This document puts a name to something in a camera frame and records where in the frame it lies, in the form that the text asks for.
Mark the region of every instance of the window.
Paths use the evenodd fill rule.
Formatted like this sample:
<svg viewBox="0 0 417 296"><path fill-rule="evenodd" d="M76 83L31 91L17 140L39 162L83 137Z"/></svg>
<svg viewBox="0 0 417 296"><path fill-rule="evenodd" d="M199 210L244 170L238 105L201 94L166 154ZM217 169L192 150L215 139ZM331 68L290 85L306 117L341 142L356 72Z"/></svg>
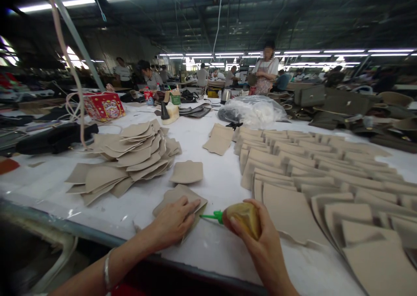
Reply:
<svg viewBox="0 0 417 296"><path fill-rule="evenodd" d="M4 46L4 48L0 48L0 52L6 56L5 59L7 59L10 64L16 66L17 62L19 61L19 58L16 56L16 51L4 37L0 36L0 38ZM4 58L0 57L0 65L7 66L8 63L4 60Z"/></svg>
<svg viewBox="0 0 417 296"><path fill-rule="evenodd" d="M78 58L73 49L71 49L69 46L66 48L66 52L68 53L68 57L74 67L89 69L88 66Z"/></svg>

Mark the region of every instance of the forearm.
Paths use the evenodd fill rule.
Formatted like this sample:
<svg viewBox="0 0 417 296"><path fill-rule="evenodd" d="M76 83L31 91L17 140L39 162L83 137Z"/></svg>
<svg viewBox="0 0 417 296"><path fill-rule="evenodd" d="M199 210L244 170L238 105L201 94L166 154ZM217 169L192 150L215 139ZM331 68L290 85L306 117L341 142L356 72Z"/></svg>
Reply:
<svg viewBox="0 0 417 296"><path fill-rule="evenodd" d="M152 254L152 245L139 233L111 252L109 259L109 279L112 287L116 286L123 277L142 259ZM104 280L104 256L79 274L65 282L51 295L81 296L106 295Z"/></svg>

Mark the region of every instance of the plastic bag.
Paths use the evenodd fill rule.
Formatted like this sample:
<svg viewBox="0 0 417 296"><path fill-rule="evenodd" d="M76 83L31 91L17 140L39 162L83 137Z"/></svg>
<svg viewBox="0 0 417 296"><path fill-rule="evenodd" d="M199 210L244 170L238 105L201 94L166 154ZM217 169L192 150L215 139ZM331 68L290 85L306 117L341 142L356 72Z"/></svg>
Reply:
<svg viewBox="0 0 417 296"><path fill-rule="evenodd" d="M235 97L218 111L218 117L223 121L243 123L248 127L261 129L285 116L284 108L264 95Z"/></svg>

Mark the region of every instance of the red box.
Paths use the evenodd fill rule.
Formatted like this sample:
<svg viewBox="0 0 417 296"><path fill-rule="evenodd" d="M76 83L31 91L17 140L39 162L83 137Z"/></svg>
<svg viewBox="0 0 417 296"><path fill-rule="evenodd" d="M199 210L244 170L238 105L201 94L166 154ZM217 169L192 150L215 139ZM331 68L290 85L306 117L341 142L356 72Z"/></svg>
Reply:
<svg viewBox="0 0 417 296"><path fill-rule="evenodd" d="M126 116L122 102L117 93L85 93L84 103L88 115L92 119L100 122L106 122L108 120Z"/></svg>

